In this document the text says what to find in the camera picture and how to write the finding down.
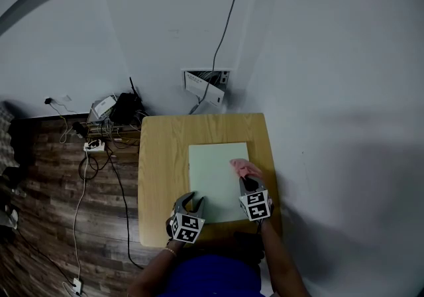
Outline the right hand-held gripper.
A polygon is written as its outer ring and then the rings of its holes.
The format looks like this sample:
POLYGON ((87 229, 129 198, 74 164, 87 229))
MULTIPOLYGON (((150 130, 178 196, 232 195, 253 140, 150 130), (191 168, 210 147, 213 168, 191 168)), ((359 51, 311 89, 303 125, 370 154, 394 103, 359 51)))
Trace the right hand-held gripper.
POLYGON ((261 178, 253 175, 246 175, 246 179, 240 177, 239 187, 240 206, 249 221, 260 221, 271 216, 271 200, 261 178))

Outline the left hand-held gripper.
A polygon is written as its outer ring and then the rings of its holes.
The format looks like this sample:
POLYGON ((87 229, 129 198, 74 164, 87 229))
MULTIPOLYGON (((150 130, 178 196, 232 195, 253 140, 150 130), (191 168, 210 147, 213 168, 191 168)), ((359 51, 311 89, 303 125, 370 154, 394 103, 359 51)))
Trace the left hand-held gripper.
POLYGON ((166 232, 171 240, 194 244, 199 237, 205 223, 203 219, 205 197, 201 197, 195 207, 188 212, 186 205, 194 195, 195 192, 188 192, 174 203, 171 215, 166 221, 166 232))

